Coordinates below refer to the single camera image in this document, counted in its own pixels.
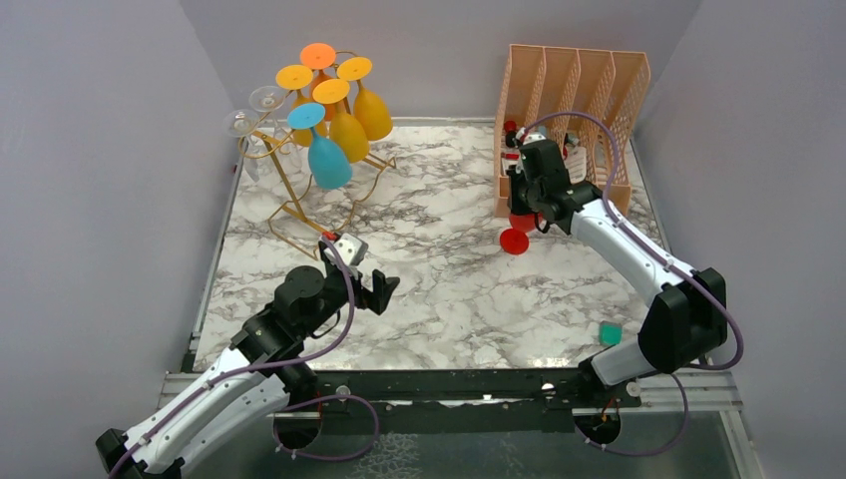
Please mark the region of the red plastic wine glass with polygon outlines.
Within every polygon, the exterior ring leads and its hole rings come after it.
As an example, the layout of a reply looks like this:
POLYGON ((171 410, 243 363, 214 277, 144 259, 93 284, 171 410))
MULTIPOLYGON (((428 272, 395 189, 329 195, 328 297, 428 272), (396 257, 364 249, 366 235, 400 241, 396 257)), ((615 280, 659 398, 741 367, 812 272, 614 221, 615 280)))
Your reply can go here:
POLYGON ((509 214, 509 227, 499 235, 501 249, 512 255, 525 253, 530 246, 529 233, 536 229, 534 214, 509 214))

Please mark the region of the blue plastic wine glass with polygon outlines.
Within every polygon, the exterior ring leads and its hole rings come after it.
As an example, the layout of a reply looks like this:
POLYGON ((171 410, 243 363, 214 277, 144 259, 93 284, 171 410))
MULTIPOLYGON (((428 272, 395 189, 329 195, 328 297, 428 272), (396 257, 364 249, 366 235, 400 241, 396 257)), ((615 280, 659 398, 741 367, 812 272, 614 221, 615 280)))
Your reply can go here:
POLYGON ((314 180, 322 189, 336 190, 349 183, 353 172, 343 150, 316 131, 316 126, 324 120, 325 112, 321 104, 305 103, 288 114, 287 123, 293 130, 310 132, 312 142, 308 147, 308 164, 314 180))

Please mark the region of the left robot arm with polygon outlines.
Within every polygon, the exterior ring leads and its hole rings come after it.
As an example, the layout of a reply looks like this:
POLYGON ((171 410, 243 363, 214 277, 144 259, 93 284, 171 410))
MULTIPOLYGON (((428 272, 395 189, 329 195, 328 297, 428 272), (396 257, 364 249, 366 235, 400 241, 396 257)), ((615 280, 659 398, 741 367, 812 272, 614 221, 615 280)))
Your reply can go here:
POLYGON ((349 247, 321 256, 323 269, 292 269, 212 366, 164 408, 97 439, 109 477, 181 478, 259 416, 323 402, 309 360, 340 344, 356 310, 383 313, 400 280, 376 269, 366 287, 356 269, 360 253, 349 247))

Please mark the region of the yellow front wine glass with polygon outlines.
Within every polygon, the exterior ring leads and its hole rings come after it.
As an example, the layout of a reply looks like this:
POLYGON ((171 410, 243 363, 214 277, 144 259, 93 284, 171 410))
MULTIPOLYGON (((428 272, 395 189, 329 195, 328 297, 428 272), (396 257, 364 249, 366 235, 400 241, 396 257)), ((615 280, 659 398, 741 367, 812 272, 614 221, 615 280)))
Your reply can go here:
POLYGON ((350 163, 358 163, 369 154, 369 141, 361 123, 347 111, 345 101, 350 85, 341 79, 328 79, 319 83, 312 91, 312 98, 334 111, 330 120, 329 138, 346 155, 350 163))

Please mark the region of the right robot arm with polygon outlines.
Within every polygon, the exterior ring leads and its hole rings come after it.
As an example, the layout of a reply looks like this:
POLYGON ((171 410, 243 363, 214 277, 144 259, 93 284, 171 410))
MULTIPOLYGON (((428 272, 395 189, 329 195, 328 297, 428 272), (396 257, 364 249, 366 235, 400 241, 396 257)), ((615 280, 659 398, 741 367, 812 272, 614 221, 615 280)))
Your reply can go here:
POLYGON ((728 336, 725 280, 712 268, 676 260, 641 233, 588 181, 572 183, 561 148, 531 134, 521 164, 507 171, 509 208, 587 244, 620 273, 648 311, 638 334, 583 360, 578 397, 599 406, 616 385, 650 373, 673 373, 723 344, 728 336))

